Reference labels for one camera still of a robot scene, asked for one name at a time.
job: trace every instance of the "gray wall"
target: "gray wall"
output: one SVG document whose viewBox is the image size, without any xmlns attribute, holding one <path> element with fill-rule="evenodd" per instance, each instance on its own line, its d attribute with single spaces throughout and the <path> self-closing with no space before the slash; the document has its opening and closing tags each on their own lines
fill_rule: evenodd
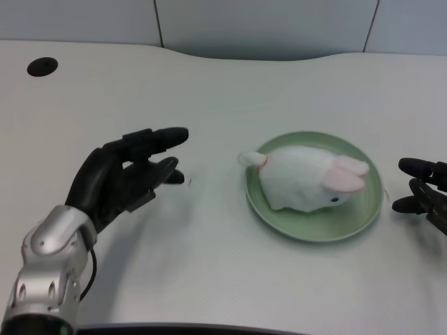
<svg viewBox="0 0 447 335">
<path fill-rule="evenodd" d="M 164 46 L 237 59 L 362 52 L 377 0 L 158 0 Z"/>
<path fill-rule="evenodd" d="M 156 0 L 164 45 L 206 57 L 362 51 L 377 0 Z M 161 45 L 154 0 L 0 0 L 0 38 Z M 447 0 L 380 0 L 367 52 L 447 55 Z"/>
<path fill-rule="evenodd" d="M 0 38 L 160 45 L 152 0 L 0 0 Z"/>
<path fill-rule="evenodd" d="M 447 55 L 447 0 L 380 0 L 366 51 Z"/>
</svg>

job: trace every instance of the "white plush toy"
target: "white plush toy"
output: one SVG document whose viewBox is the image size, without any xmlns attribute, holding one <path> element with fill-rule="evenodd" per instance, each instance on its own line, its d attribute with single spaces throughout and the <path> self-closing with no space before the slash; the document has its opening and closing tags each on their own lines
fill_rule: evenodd
<svg viewBox="0 0 447 335">
<path fill-rule="evenodd" d="M 269 153 L 242 152 L 243 166 L 258 166 L 259 179 L 272 209 L 310 212 L 346 202 L 365 188 L 367 163 L 332 152 L 303 146 Z"/>
</svg>

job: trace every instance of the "bunny ear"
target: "bunny ear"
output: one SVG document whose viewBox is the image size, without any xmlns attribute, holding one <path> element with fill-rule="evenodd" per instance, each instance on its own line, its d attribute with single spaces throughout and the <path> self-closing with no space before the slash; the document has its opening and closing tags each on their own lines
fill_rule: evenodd
<svg viewBox="0 0 447 335">
<path fill-rule="evenodd" d="M 328 190 L 339 193 L 356 193 L 365 188 L 363 179 L 337 167 L 327 171 L 321 183 Z"/>
<path fill-rule="evenodd" d="M 359 161 L 348 156 L 338 156 L 334 160 L 333 166 L 341 170 L 346 170 L 359 177 L 366 177 L 369 172 L 368 163 Z"/>
</svg>

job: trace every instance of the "green plate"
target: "green plate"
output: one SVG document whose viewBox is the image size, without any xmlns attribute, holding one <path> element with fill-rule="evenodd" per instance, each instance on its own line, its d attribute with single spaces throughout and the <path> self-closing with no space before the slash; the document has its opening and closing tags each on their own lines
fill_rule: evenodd
<svg viewBox="0 0 447 335">
<path fill-rule="evenodd" d="M 336 154 L 357 158 L 369 164 L 366 189 L 347 202 L 304 213 L 292 209 L 273 211 L 264 196 L 255 167 L 247 168 L 247 197 L 258 215 L 274 229 L 285 235 L 312 242 L 337 241 L 350 237 L 370 225 L 380 212 L 383 200 L 382 181 L 376 166 L 359 148 L 324 133 L 300 131 L 276 137 L 258 149 L 262 154 L 291 145 L 327 149 Z"/>
</svg>

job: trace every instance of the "white table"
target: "white table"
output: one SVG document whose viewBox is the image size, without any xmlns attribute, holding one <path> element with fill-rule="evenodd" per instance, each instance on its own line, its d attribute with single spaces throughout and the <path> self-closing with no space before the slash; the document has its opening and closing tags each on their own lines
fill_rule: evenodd
<svg viewBox="0 0 447 335">
<path fill-rule="evenodd" d="M 54 57 L 58 69 L 27 75 L 39 57 Z M 426 244 L 431 225 L 390 206 L 409 195 L 401 157 L 447 161 L 446 121 L 447 57 L 223 61 L 146 46 L 0 41 L 0 302 L 25 233 L 64 202 L 93 148 L 143 128 L 185 126 L 189 141 L 168 153 L 190 187 L 161 187 L 101 233 L 81 325 L 445 334 L 446 240 Z M 237 153 L 299 130 L 341 136 L 377 164 L 391 201 L 364 234 L 304 244 L 250 210 Z"/>
</svg>

